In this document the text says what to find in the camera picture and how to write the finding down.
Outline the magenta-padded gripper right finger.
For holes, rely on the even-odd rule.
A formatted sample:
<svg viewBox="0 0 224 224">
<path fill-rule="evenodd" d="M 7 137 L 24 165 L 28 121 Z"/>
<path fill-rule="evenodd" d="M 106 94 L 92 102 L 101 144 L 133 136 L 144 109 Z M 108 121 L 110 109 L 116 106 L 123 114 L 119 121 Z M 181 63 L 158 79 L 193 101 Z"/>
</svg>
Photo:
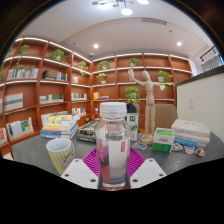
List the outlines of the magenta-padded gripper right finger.
<svg viewBox="0 0 224 224">
<path fill-rule="evenodd" d="M 146 159 L 135 149 L 130 149 L 127 174 L 131 189 L 140 188 L 166 176 L 153 158 Z"/>
</svg>

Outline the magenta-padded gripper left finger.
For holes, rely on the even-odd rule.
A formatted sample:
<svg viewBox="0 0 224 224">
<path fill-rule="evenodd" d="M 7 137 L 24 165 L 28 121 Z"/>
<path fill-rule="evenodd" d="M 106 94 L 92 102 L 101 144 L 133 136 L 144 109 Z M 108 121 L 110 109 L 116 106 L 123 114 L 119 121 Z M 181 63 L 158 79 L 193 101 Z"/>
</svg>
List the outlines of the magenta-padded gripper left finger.
<svg viewBox="0 0 224 224">
<path fill-rule="evenodd" d="M 61 177 L 84 188 L 97 189 L 100 165 L 96 150 L 88 152 L 82 159 L 75 158 Z"/>
</svg>

